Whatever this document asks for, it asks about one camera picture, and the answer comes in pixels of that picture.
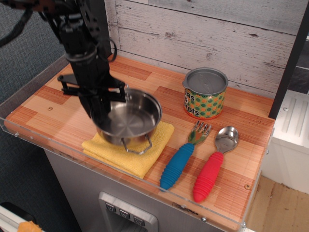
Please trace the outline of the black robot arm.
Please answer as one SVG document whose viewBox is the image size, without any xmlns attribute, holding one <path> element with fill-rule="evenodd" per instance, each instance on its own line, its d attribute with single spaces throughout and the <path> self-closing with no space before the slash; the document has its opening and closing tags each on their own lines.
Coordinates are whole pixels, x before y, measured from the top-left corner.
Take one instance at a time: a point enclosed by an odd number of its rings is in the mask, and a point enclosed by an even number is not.
<svg viewBox="0 0 309 232">
<path fill-rule="evenodd" d="M 12 31 L 0 40 L 4 46 L 21 34 L 33 12 L 48 22 L 64 46 L 73 74 L 61 75 L 62 91 L 78 96 L 94 124 L 101 128 L 108 120 L 111 102 L 126 102 L 125 83 L 112 77 L 105 46 L 110 38 L 100 36 L 100 25 L 84 0 L 2 0 L 12 9 L 24 10 Z"/>
</svg>

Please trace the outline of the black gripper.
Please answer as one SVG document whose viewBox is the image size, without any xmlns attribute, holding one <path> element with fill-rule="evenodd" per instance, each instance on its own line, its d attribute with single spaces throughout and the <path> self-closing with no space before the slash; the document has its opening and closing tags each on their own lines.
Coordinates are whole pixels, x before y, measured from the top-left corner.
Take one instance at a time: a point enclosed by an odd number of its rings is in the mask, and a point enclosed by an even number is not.
<svg viewBox="0 0 309 232">
<path fill-rule="evenodd" d="M 110 101 L 126 101 L 125 83 L 112 77 L 109 62 L 96 52 L 71 54 L 66 53 L 73 74 L 61 75 L 64 95 L 78 96 L 87 115 L 100 129 L 108 122 L 111 111 Z"/>
</svg>

